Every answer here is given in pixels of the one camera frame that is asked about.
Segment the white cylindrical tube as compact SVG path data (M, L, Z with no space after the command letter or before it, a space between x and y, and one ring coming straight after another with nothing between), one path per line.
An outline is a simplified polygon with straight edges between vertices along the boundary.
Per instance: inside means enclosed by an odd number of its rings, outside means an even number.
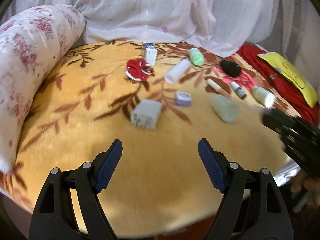
M191 62L188 59L182 59L165 73L164 81L171 85L175 84L190 66Z

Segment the white sheer curtain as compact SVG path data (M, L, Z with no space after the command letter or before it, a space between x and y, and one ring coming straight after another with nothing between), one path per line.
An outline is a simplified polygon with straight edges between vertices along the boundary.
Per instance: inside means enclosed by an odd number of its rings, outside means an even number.
M186 41L220 56L251 42L291 60L319 55L319 15L310 0L13 0L3 19L54 4L85 16L86 42Z

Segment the pink white lip balm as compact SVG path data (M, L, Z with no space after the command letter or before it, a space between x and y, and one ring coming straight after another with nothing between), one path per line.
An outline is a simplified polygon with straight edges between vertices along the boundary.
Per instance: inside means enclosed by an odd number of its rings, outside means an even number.
M223 89L221 88L216 82L214 82L212 79L207 79L206 84L211 87L213 90L215 90L218 94L226 97L231 98L231 96Z

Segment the yellow cartoon pillow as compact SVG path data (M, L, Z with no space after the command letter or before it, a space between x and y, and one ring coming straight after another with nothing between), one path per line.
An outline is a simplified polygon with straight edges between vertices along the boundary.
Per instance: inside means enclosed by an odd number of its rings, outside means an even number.
M298 71L293 64L275 52L259 53L258 57L266 61L279 74L288 79L303 95L306 103L314 107L318 96L311 83Z

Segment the floral rolled quilt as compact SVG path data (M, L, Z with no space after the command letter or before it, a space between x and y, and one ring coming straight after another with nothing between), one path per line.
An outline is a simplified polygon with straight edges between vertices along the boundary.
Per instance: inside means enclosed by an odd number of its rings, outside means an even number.
M1 25L1 172L13 169L36 91L85 25L84 16L66 4L29 8Z

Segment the white power adapter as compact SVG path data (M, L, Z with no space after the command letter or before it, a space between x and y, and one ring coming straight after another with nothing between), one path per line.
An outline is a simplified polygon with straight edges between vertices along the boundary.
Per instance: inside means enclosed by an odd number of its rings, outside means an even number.
M135 126L155 129L162 110L158 101L143 99L130 114L130 121Z

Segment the red knitted ornament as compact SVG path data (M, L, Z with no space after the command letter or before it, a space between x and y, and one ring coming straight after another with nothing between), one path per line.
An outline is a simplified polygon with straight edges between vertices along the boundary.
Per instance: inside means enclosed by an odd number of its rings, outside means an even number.
M125 74L133 81L143 82L151 75L151 68L143 58L131 59L126 63Z

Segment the yellow floral plush blanket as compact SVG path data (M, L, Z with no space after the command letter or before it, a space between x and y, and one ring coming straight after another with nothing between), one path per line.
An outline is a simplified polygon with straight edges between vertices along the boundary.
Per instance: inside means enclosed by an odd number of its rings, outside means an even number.
M158 44L153 74L144 83L125 77L127 61L142 52L140 43L111 41L70 50L34 98L14 169L1 175L1 189L31 212L52 168L78 168L119 139L123 154L99 200L118 236L146 237L216 213L222 196L199 158L202 138L247 170L265 167L276 174L289 158L277 134L260 123L255 99L232 97L240 108L233 124L224 123L211 106L214 91L207 79L230 91L218 56L205 51L203 67L190 67L173 85L164 81L189 49L186 43ZM189 107L176 105L178 91L191 95ZM130 121L143 99L162 104L155 129Z

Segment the white cap cream jar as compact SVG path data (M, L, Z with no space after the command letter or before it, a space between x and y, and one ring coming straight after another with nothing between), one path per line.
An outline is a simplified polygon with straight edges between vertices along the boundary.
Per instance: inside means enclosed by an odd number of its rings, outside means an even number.
M252 95L255 98L255 100L257 100L257 102L259 102L266 108L271 108L274 104L274 94L262 87L254 86Z

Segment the green white bottle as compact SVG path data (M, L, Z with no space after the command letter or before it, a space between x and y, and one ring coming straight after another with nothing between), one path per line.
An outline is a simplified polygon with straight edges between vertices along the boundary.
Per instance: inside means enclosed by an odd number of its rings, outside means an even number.
M189 59L191 63L197 67L201 67L204 65L204 55L198 48L191 48L189 50Z

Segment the small purple white case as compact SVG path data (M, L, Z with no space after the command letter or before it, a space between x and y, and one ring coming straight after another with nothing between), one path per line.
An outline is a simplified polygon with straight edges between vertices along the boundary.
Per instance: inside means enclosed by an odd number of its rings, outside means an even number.
M176 92L176 105L189 107L191 105L191 95L185 92Z

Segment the red cloth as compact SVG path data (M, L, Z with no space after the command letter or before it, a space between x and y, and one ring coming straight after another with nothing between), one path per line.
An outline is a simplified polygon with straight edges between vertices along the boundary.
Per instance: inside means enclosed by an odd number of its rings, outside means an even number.
M244 44L238 51L248 64L257 70L282 98L284 98L306 121L318 126L319 103L310 107L303 94L288 79L278 73L269 63L261 59L258 54L263 51L252 45Z

